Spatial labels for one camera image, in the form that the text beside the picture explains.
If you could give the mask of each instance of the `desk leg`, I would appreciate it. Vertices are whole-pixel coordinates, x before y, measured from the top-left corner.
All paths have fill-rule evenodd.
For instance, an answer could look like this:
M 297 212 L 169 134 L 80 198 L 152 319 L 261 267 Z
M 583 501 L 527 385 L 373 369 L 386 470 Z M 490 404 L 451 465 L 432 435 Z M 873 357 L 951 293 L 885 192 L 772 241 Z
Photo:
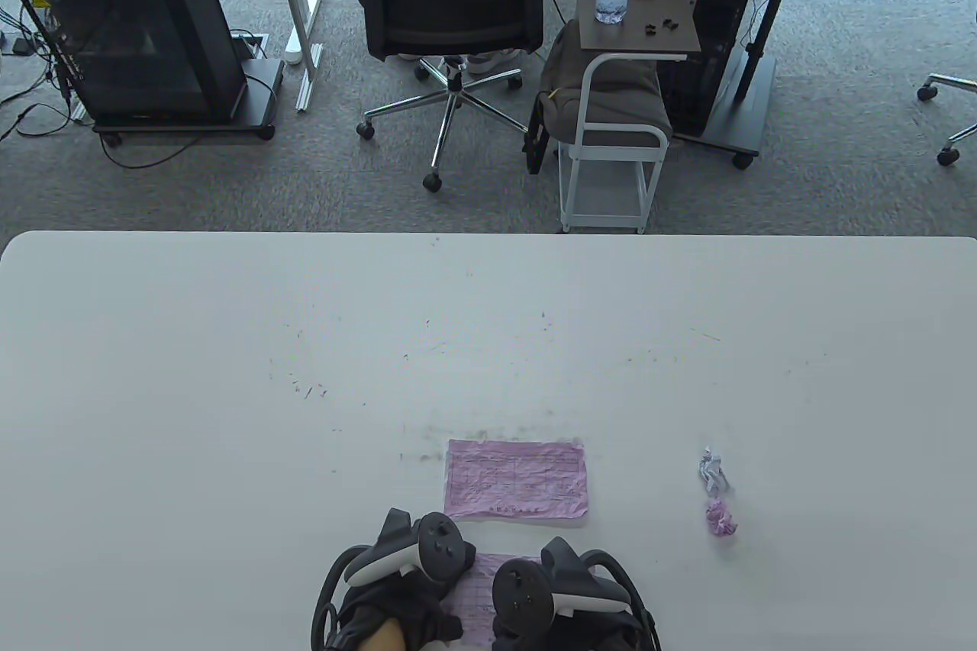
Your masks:
M 740 85 L 737 86 L 734 100 L 737 104 L 746 99 L 746 93 L 750 91 L 750 83 L 753 81 L 753 74 L 756 72 L 760 59 L 763 58 L 763 48 L 767 45 L 767 37 L 770 36 L 770 29 L 774 25 L 774 18 L 781 7 L 781 0 L 770 0 L 767 2 L 767 9 L 763 12 L 763 19 L 760 21 L 760 28 L 756 32 L 753 43 L 746 47 L 746 68 L 740 77 Z

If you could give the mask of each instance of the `chair base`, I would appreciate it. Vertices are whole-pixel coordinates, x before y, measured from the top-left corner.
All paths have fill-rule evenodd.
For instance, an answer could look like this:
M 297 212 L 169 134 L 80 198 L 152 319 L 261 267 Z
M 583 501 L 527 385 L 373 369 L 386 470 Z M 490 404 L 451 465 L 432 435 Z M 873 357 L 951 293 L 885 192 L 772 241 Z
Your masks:
M 977 82 L 970 79 L 957 79 L 956 76 L 944 76 L 943 74 L 930 74 L 926 76 L 924 84 L 917 89 L 917 99 L 919 101 L 929 101 L 936 96 L 938 89 L 935 85 L 952 86 L 954 89 L 962 89 L 964 92 L 977 94 Z M 977 124 L 964 127 L 961 131 L 949 135 L 943 149 L 936 156 L 936 162 L 941 166 L 951 166 L 960 158 L 960 152 L 953 147 L 957 142 L 977 134 Z
M 475 79 L 471 82 L 464 82 L 462 80 L 462 72 L 465 69 L 464 62 L 461 61 L 457 56 L 450 56 L 443 59 L 440 65 L 435 66 L 427 58 L 421 58 L 418 62 L 418 69 L 422 69 L 424 73 L 418 73 L 418 78 L 421 79 L 425 74 L 433 76 L 437 82 L 442 86 L 436 92 L 431 92 L 430 94 L 422 94 L 422 96 L 412 96 L 410 99 L 402 99 L 401 101 L 394 102 L 393 104 L 386 104 L 382 107 L 377 107 L 376 109 L 371 109 L 363 114 L 362 123 L 356 126 L 356 133 L 360 135 L 363 139 L 369 140 L 373 138 L 373 118 L 383 117 L 385 114 L 394 114 L 396 111 L 406 111 L 408 109 L 419 109 L 421 107 L 428 107 L 432 104 L 444 103 L 444 117 L 442 123 L 440 123 L 440 130 L 437 132 L 437 142 L 434 147 L 434 156 L 430 160 L 430 172 L 424 177 L 423 185 L 426 190 L 430 193 L 437 193 L 440 190 L 440 157 L 444 152 L 444 143 L 447 142 L 447 134 L 451 128 L 451 121 L 454 119 L 454 113 L 464 104 L 467 104 L 472 109 L 481 111 L 485 116 L 494 118 L 495 120 L 501 121 L 503 124 L 512 127 L 520 134 L 527 134 L 528 129 L 519 121 L 514 120 L 509 117 L 509 114 L 505 114 L 503 111 L 495 109 L 488 102 L 478 99 L 474 96 L 472 89 L 478 86 L 486 85 L 486 83 L 502 82 L 505 80 L 509 83 L 510 89 L 519 89 L 523 85 L 522 79 L 522 69 L 510 69 L 510 71 L 503 71 L 500 74 L 493 74 L 492 76 L 486 76 L 484 79 Z

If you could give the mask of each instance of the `pink paper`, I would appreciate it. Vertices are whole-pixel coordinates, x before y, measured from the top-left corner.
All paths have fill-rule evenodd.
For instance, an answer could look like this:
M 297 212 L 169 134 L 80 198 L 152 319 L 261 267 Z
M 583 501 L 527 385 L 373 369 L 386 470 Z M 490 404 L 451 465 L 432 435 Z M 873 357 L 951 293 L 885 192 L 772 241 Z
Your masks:
M 579 519 L 587 512 L 580 445 L 451 440 L 446 471 L 444 513 L 454 518 Z
M 444 610 L 461 619 L 461 627 L 465 630 L 461 636 L 463 645 L 478 648 L 492 646 L 495 639 L 492 632 L 492 618 L 495 617 L 492 580 L 495 580 L 498 568 L 512 558 L 511 554 L 476 554 L 475 564 L 462 575 L 450 595 L 444 598 Z

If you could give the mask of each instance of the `wooden tabletop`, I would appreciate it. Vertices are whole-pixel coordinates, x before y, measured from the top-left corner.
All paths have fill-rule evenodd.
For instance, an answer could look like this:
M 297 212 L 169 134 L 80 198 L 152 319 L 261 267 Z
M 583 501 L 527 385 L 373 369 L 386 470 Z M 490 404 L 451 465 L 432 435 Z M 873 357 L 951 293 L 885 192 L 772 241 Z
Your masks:
M 583 50 L 681 56 L 699 51 L 691 0 L 627 0 L 627 14 L 617 25 L 606 25 L 594 18 L 596 2 L 576 0 L 580 47 Z M 667 18 L 678 23 L 675 30 L 664 27 L 663 21 Z M 645 33 L 648 24 L 657 27 L 653 36 Z

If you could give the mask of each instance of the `black desk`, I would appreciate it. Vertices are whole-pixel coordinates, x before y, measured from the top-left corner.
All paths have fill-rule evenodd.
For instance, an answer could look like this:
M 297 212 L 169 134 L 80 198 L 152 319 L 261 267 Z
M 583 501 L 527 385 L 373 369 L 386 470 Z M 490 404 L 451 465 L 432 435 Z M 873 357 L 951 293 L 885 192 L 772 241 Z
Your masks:
M 730 89 L 734 83 L 736 85 L 735 93 L 725 93 L 716 100 L 712 114 L 709 116 L 709 124 L 701 135 L 698 137 L 678 135 L 709 147 L 736 153 L 733 163 L 740 169 L 748 167 L 754 156 L 760 152 L 775 72 L 775 60 L 764 58 L 763 50 L 767 45 L 767 38 L 770 37 L 770 30 L 774 25 L 781 1 L 767 2 L 756 37 L 752 43 L 747 44 L 746 54 L 740 58 L 736 75 L 730 82 Z M 730 56 L 730 63 L 736 61 L 736 54 Z

